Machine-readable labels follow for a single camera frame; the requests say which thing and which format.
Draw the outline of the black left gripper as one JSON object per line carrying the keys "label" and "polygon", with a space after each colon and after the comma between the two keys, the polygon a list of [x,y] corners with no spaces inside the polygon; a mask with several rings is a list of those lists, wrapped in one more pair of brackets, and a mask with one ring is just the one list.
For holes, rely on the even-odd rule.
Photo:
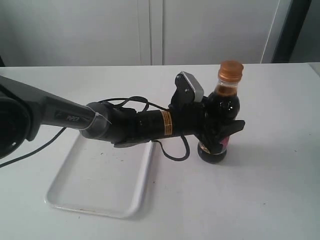
{"label": "black left gripper", "polygon": [[184,101],[183,97],[173,96],[169,109],[176,132],[185,136],[194,135],[207,150],[219,150],[219,142],[241,132],[246,122],[232,120],[219,126],[217,120],[208,113],[208,103],[206,96],[201,102]]}

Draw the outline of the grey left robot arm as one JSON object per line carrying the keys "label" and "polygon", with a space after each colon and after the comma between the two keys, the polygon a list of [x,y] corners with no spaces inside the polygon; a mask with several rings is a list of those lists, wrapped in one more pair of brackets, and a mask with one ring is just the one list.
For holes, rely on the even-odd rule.
{"label": "grey left robot arm", "polygon": [[243,130],[243,120],[222,120],[195,77],[180,72],[176,90],[164,109],[144,97],[142,111],[127,108],[128,98],[112,98],[80,105],[10,78],[0,79],[0,155],[6,157],[24,141],[35,139],[40,126],[78,130],[87,139],[127,148],[160,139],[193,135],[212,153],[223,150],[223,140]]}

